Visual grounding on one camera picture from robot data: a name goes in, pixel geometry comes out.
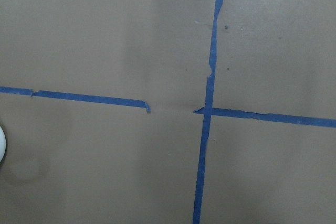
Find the white smiley face mug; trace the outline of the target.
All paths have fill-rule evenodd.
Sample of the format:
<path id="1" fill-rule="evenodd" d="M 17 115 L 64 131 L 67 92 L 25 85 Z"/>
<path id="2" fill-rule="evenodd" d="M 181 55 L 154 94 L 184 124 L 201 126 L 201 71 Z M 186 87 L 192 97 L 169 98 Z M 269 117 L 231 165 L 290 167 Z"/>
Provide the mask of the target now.
<path id="1" fill-rule="evenodd" d="M 6 137 L 3 129 L 0 127 L 0 162 L 3 160 L 6 153 Z"/>

